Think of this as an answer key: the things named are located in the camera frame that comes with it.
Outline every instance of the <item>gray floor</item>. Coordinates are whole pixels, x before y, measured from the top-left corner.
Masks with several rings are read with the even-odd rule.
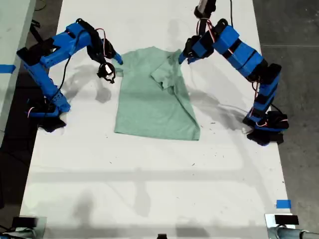
[[[43,38],[56,33],[62,0],[46,2],[47,7],[35,12],[33,18],[42,24],[39,32]],[[37,4],[41,7],[42,2],[38,0]],[[254,0],[254,7],[263,55],[268,62],[283,66],[275,104],[288,114],[291,125],[279,149],[292,212],[299,216],[301,228],[319,232],[319,0]],[[30,35],[27,45],[33,43]],[[22,71],[18,84],[32,85],[32,80]],[[30,95],[30,91],[20,91],[15,93],[16,107],[20,105],[18,99],[24,101],[23,97]],[[17,126],[7,125],[13,131]],[[0,224],[9,226],[19,213],[27,169],[16,161],[1,168],[5,168],[2,177],[7,206],[0,210]],[[12,170],[17,175],[6,173]]]

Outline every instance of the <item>green t-shirt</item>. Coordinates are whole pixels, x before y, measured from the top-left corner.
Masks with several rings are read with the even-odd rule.
[[[178,57],[156,47],[124,54],[114,132],[146,137],[199,140],[200,128],[190,104]]]

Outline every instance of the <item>black cable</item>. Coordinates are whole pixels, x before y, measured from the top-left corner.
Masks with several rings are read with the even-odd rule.
[[[75,44],[74,44],[74,50],[76,49],[76,46],[78,45],[78,42],[79,42],[79,40],[80,40],[80,35],[81,35],[83,32],[85,32],[85,31],[86,31],[86,30],[81,30],[81,31],[79,32],[79,34],[77,35],[77,38],[76,38],[76,41],[75,41]],[[53,97],[50,99],[49,105],[48,105],[48,107],[47,107],[47,109],[46,109],[46,112],[45,112],[44,116],[42,117],[42,122],[44,121],[44,118],[46,117],[46,115],[47,115],[47,113],[48,113],[48,111],[49,111],[49,108],[50,108],[50,106],[51,106],[51,104],[52,104],[52,101],[53,101],[54,97],[55,97],[55,96],[61,91],[61,89],[62,89],[62,86],[63,86],[63,84],[64,84],[64,80],[65,80],[66,68],[67,68],[67,66],[68,66],[68,64],[69,64],[69,62],[70,62],[70,60],[71,60],[72,55],[69,56],[69,58],[68,58],[68,60],[67,60],[67,62],[66,62],[66,64],[65,64],[65,66],[64,66],[64,72],[63,72],[62,83],[61,83],[59,89],[55,92],[55,94],[53,95]]]
[[[256,88],[254,87],[254,82],[251,83],[251,87],[256,91]],[[283,113],[277,106],[275,106],[273,103],[270,104],[272,107],[274,107],[276,110],[278,110],[279,113]]]
[[[44,6],[38,8],[38,9],[35,9],[35,11],[41,11],[41,10],[45,9],[45,7],[46,7],[46,2],[45,2],[44,0],[40,0],[40,1],[44,3]]]
[[[231,22],[231,26],[233,25],[233,0],[230,0],[230,22]]]
[[[0,225],[0,228],[5,229],[6,231],[10,231],[9,228],[6,228],[6,227],[4,227],[4,226],[2,226],[2,225]]]

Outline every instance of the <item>wire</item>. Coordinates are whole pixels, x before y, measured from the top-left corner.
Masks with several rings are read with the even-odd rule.
[[[233,0],[230,0],[230,22],[231,22],[231,26],[234,26],[234,24],[233,24]]]
[[[28,118],[29,118],[29,115],[30,115],[31,110],[34,109],[34,108],[35,108],[35,107],[31,107],[31,108],[29,109],[29,111],[28,111]]]
[[[106,42],[105,30],[104,30],[103,28],[96,28],[95,30],[96,30],[96,31],[97,31],[97,30],[103,30],[103,32],[104,32],[103,53],[104,53],[104,56],[105,56],[105,55],[106,55],[106,54],[105,54],[105,42]]]
[[[43,2],[43,3],[44,3],[44,6],[38,8],[38,9],[35,9],[35,11],[41,11],[41,10],[45,9],[45,7],[46,7],[46,2],[45,2],[44,0],[39,0],[39,1]]]
[[[5,229],[6,231],[10,231],[9,228],[6,228],[6,227],[4,227],[4,226],[2,226],[2,225],[0,225],[0,228]]]
[[[81,31],[79,32],[79,34],[77,35],[77,38],[76,38],[76,41],[75,41],[75,44],[74,44],[74,51],[76,50],[76,46],[77,46],[77,44],[78,44],[78,42],[79,42],[80,35],[81,35],[83,32],[85,32],[85,31],[86,31],[86,30],[81,30]],[[55,92],[55,94],[53,95],[53,97],[51,97],[51,99],[49,100],[48,107],[47,107],[47,109],[46,109],[46,111],[45,111],[44,116],[42,117],[42,122],[44,121],[44,118],[46,117],[46,115],[47,115],[47,113],[48,113],[48,111],[49,111],[49,109],[50,109],[50,106],[51,106],[51,104],[52,104],[52,101],[53,101],[54,97],[55,97],[55,96],[61,91],[61,89],[62,89],[62,86],[63,86],[64,81],[65,81],[66,68],[67,68],[67,66],[68,66],[68,64],[69,64],[69,62],[70,62],[70,60],[71,60],[71,57],[72,57],[72,55],[69,56],[69,58],[68,58],[68,60],[67,60],[67,62],[66,62],[66,64],[65,64],[65,66],[64,66],[64,72],[63,72],[63,78],[62,78],[61,85],[60,85],[59,89]]]
[[[199,32],[198,32],[198,26],[199,26],[199,23],[201,20],[206,20],[206,25],[208,26],[208,31],[209,31],[209,34],[213,40],[213,43],[216,42],[216,38],[214,37],[214,34],[212,33],[212,27],[213,27],[213,24],[211,23],[211,21],[208,19],[208,18],[201,18],[198,22],[197,22],[197,26],[196,26],[196,34],[199,35]],[[231,53],[231,54],[234,54],[234,52],[231,50],[231,49],[228,49],[228,51]]]

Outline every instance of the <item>blue tape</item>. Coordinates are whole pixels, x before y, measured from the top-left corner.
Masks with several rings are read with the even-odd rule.
[[[277,200],[277,209],[291,209],[291,200]]]
[[[0,73],[12,74],[15,70],[15,65],[0,65]]]

